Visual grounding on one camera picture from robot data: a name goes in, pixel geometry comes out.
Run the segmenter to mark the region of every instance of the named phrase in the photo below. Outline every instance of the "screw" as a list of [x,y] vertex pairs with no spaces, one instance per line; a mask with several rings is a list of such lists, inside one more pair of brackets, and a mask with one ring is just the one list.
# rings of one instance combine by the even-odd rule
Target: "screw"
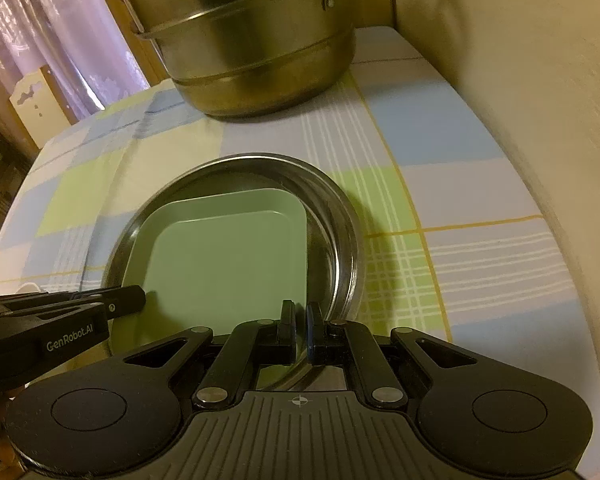
[[218,388],[216,386],[209,386],[208,388],[202,388],[196,397],[202,402],[221,402],[227,398],[228,393],[224,388]]
[[404,397],[404,394],[398,388],[382,386],[373,390],[371,396],[378,402],[398,402]]

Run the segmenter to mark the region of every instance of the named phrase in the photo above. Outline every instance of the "plaid tablecloth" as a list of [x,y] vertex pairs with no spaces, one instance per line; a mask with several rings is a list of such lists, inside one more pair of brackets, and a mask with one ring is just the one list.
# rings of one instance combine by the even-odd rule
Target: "plaid tablecloth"
[[365,232],[358,319],[413,326],[559,381],[594,416],[579,471],[600,480],[600,377],[554,237],[497,143],[394,30],[358,31],[350,70],[290,110],[223,123],[170,82],[72,126],[42,150],[0,232],[0,294],[95,288],[127,221],[194,166],[240,152],[307,160]]

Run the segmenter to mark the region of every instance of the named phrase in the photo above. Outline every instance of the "floral curtain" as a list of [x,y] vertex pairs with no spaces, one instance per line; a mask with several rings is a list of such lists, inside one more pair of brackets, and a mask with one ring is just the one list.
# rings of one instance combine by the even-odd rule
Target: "floral curtain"
[[0,0],[0,130],[11,140],[22,125],[5,96],[44,64],[79,119],[148,88],[104,0]]

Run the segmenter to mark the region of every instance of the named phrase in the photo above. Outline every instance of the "square green tray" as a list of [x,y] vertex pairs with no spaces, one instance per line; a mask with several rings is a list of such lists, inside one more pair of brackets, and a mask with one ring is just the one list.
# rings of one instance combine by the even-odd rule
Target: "square green tray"
[[171,202],[142,224],[123,285],[140,285],[140,314],[114,320],[114,353],[193,326],[230,333],[306,301],[306,211],[282,189]]

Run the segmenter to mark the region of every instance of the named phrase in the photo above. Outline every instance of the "checkered tablecloth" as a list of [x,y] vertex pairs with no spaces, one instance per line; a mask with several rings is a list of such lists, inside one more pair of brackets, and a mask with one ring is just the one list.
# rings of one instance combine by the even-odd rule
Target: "checkered tablecloth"
[[0,294],[95,288],[118,235],[202,162],[277,152],[351,197],[365,233],[358,319],[413,326],[559,381],[594,416],[579,471],[600,480],[600,377],[576,290],[542,214],[497,143],[394,30],[358,31],[350,70],[290,110],[223,123],[170,82],[51,140],[0,232]]

